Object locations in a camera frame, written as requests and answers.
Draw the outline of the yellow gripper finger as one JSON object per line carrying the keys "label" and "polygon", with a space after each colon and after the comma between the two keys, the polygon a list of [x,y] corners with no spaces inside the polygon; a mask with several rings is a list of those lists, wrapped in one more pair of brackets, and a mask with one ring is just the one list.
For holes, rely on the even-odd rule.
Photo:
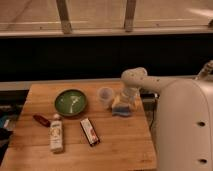
{"label": "yellow gripper finger", "polygon": [[112,109],[118,110],[118,109],[121,109],[123,106],[124,106],[124,103],[122,102],[120,96],[116,95],[112,103]]}
{"label": "yellow gripper finger", "polygon": [[134,98],[132,109],[134,111],[136,111],[136,110],[140,109],[140,107],[141,107],[141,98],[140,98],[140,96],[137,96]]}

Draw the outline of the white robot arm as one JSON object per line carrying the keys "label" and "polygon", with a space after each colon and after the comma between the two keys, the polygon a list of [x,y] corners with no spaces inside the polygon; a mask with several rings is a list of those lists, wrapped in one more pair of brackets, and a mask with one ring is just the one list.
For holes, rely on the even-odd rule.
{"label": "white robot arm", "polygon": [[159,95],[156,110],[157,171],[213,171],[213,60],[195,78],[150,76],[138,67],[121,75],[113,111],[128,111],[140,89]]}

